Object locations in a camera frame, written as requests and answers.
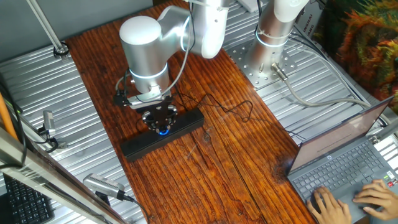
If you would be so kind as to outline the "person's right hand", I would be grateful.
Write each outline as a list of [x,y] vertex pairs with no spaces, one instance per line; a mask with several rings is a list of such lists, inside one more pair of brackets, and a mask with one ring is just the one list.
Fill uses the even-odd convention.
[[380,211],[371,207],[363,208],[366,213],[380,220],[390,221],[397,218],[397,194],[392,192],[381,179],[364,185],[362,191],[354,196],[353,202],[382,207]]

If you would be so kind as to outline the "person's left hand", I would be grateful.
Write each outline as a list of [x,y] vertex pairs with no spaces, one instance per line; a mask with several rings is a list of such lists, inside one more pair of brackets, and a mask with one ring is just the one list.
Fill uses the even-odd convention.
[[336,200],[326,187],[317,188],[313,196],[320,211],[315,209],[311,201],[307,200],[306,204],[318,224],[351,224],[349,206],[341,200]]

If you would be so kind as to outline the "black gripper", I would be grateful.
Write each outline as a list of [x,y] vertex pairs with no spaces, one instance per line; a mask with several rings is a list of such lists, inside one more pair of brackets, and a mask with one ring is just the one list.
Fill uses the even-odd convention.
[[174,125],[178,111],[176,106],[170,105],[173,98],[166,96],[164,101],[149,106],[149,110],[142,114],[144,124],[151,130],[159,133],[159,128],[171,129]]

